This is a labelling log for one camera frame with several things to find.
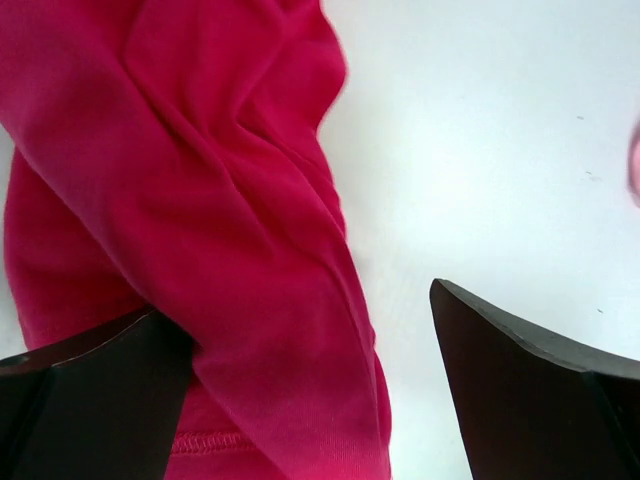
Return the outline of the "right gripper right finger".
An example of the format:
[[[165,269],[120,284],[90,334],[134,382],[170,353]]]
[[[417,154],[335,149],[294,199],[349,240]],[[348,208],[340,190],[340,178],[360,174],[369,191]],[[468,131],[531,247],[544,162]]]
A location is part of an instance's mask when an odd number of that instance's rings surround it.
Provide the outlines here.
[[[429,296],[473,478],[638,478],[638,361],[448,280],[434,280]]]

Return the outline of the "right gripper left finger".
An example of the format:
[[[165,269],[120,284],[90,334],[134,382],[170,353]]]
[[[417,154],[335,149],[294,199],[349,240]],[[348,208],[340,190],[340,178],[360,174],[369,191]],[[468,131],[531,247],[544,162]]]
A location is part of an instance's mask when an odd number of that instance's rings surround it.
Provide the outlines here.
[[[183,329],[146,308],[3,359],[2,478],[163,478],[192,350]]]

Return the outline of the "magenta t shirt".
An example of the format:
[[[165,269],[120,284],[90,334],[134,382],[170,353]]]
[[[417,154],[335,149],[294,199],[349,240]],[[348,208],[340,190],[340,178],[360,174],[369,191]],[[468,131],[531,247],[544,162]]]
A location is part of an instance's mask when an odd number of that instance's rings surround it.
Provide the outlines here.
[[[387,479],[375,333],[317,139],[317,1],[5,1],[4,260],[37,349],[152,305],[195,342],[171,479]]]

